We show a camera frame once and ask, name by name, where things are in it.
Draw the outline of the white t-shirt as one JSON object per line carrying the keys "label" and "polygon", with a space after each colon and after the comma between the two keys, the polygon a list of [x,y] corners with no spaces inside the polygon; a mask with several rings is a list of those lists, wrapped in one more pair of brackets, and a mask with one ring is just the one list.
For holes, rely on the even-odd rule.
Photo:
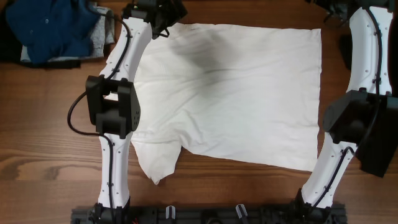
{"label": "white t-shirt", "polygon": [[321,72],[320,29],[175,24],[149,43],[134,77],[141,169],[158,183],[187,149],[312,171]]}

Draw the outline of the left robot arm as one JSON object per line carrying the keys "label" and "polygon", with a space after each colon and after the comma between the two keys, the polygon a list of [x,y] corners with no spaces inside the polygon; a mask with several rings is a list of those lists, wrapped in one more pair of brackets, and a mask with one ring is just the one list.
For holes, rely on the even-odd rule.
{"label": "left robot arm", "polygon": [[168,37],[168,28],[186,15],[179,0],[128,4],[119,39],[106,66],[100,75],[86,80],[90,121],[102,148],[101,192],[88,211],[88,223],[129,223],[129,145],[141,118],[134,77],[149,42]]}

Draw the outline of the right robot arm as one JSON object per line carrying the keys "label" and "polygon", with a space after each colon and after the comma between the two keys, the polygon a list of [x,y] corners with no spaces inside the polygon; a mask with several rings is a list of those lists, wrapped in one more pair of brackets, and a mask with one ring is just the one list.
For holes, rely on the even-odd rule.
{"label": "right robot arm", "polygon": [[397,149],[397,95],[390,81],[395,1],[318,5],[349,26],[339,39],[351,72],[348,89],[325,111],[323,147],[309,179],[286,211],[264,211],[265,221],[345,223],[345,208],[334,205],[333,197],[350,161],[357,158],[362,171],[383,177]]}

